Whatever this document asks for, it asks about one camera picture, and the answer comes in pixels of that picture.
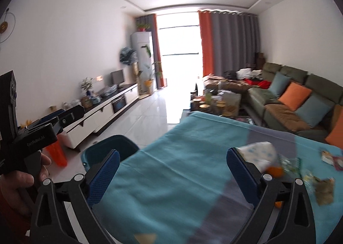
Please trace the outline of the person's left hand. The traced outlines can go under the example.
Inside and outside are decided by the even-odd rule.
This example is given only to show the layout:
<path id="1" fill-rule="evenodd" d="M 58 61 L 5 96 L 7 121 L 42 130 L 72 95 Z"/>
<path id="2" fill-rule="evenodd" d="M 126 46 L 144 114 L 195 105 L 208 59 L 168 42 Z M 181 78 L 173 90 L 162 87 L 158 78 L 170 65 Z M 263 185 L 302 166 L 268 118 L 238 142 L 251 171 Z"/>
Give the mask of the person's left hand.
<path id="1" fill-rule="evenodd" d="M 9 207 L 20 215 L 31 213 L 29 203 L 23 199 L 21 191 L 32 187 L 34 183 L 34 177 L 22 171 L 1 175 L 1 194 Z"/>

